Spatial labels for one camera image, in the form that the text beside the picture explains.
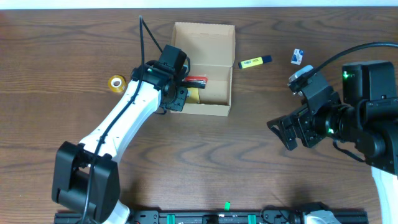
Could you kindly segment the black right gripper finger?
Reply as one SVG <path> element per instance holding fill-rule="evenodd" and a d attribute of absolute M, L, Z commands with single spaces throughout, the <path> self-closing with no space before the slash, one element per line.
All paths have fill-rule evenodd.
<path fill-rule="evenodd" d="M 292 151 L 297 147 L 295 130 L 282 128 L 280 131 L 274 129 L 275 119 L 267 122 L 267 127 L 282 141 L 285 148 Z"/>
<path fill-rule="evenodd" d="M 299 125 L 300 115 L 298 114 L 289 114 L 283 115 L 275 119 L 274 129 L 280 131 L 282 128 L 285 129 L 295 129 L 298 131 L 300 129 Z"/>

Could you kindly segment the yellow sticky note pad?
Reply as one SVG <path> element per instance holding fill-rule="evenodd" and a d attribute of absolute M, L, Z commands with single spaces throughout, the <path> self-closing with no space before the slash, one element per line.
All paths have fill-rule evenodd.
<path fill-rule="evenodd" d="M 191 104 L 199 104 L 200 102 L 200 95 L 197 88 L 187 88 L 187 99 L 186 103 Z"/>

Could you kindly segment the yellow tape roll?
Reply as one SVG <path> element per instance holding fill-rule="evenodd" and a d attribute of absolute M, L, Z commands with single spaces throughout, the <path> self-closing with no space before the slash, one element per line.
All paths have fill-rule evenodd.
<path fill-rule="evenodd" d="M 108 80 L 108 87 L 112 92 L 123 92 L 127 87 L 126 80 L 121 75 L 114 75 Z"/>

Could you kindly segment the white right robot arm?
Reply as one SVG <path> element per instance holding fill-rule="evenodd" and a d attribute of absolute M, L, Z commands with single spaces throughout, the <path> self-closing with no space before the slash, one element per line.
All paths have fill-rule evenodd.
<path fill-rule="evenodd" d="M 300 108 L 291 114 L 267 122 L 268 128 L 288 150 L 297 147 L 297 139 L 311 148 L 325 138 L 352 142 L 364 157 L 343 153 L 371 166 L 383 223 L 397 223 L 397 91 L 394 66 L 376 60 L 347 63 L 342 67 L 343 96 L 314 68 L 303 67 L 289 78 L 299 81 Z"/>

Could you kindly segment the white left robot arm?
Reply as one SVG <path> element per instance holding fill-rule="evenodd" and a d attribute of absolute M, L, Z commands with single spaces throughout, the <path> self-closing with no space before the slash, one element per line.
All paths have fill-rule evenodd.
<path fill-rule="evenodd" d="M 55 156 L 52 200 L 75 212 L 75 223 L 126 223 L 119 163 L 146 119 L 159 108 L 182 111 L 190 70 L 186 53 L 166 45 L 158 60 L 135 68 L 120 101 L 79 143 L 65 141 Z"/>

